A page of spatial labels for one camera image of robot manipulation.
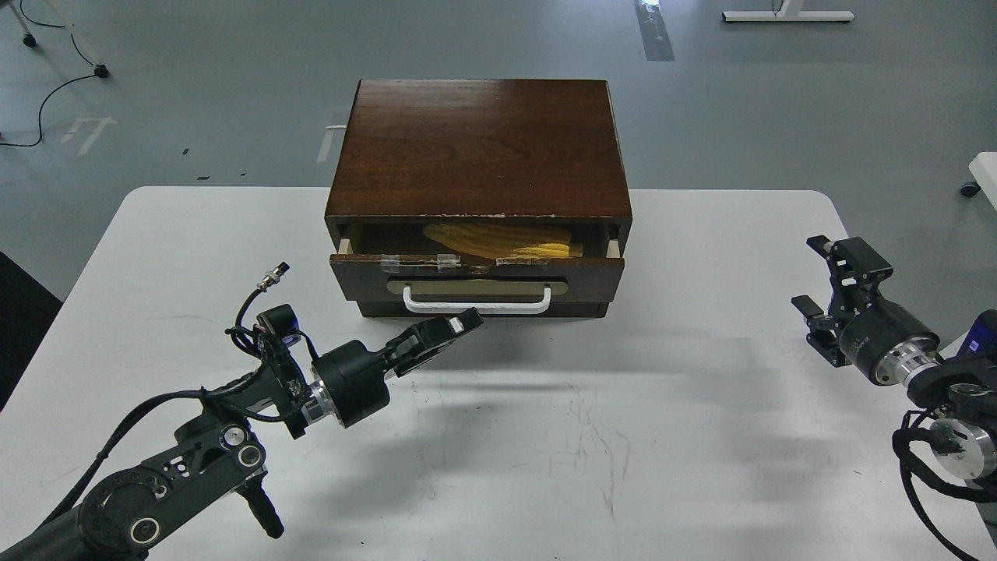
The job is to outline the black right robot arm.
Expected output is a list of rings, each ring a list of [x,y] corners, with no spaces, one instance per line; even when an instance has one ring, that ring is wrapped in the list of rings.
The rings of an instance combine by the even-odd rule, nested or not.
[[[903,386],[913,409],[893,433],[900,480],[928,531],[960,560],[970,555],[935,526],[913,487],[976,504],[996,500],[995,310],[977,316],[956,355],[944,358],[939,337],[908,310],[884,298],[879,285],[893,267],[863,238],[807,245],[825,260],[832,299],[791,302],[804,317],[807,341],[830,365],[853,365],[873,386]]]

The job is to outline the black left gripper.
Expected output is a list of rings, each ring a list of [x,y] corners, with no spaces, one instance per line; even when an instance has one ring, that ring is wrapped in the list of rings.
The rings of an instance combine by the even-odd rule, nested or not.
[[[352,340],[314,359],[311,369],[326,390],[338,422],[349,429],[389,403],[388,372],[394,369],[401,379],[483,323],[475,308],[431,317],[407,327],[380,351],[370,351]]]

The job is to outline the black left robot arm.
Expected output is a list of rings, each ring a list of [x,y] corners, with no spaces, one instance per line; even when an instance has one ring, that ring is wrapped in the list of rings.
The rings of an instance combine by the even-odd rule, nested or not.
[[[257,297],[289,270],[279,263],[242,303],[227,335],[259,366],[214,390],[167,392],[146,399],[115,427],[95,461],[43,522],[2,553],[4,560],[143,560],[165,538],[213,502],[238,494],[270,538],[284,533],[262,486],[267,453],[252,422],[281,423],[300,438],[312,424],[335,418],[345,429],[389,403],[390,377],[419,369],[483,324],[473,306],[428,317],[370,351],[352,340],[318,354],[308,346],[307,380],[290,348],[308,340],[289,305],[243,323]],[[202,412],[174,431],[176,444],[138,465],[93,482],[97,469],[139,420],[172,399],[195,399]]]

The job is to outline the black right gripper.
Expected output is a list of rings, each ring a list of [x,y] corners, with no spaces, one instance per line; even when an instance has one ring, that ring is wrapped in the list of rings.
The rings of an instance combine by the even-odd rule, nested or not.
[[[827,312],[859,312],[837,338],[840,323],[834,317],[808,295],[791,299],[809,329],[808,344],[822,358],[834,367],[852,363],[875,386],[908,386],[919,373],[940,365],[937,334],[897,303],[875,302],[879,285],[894,269],[864,238],[832,241],[816,235],[807,246],[829,267]]]

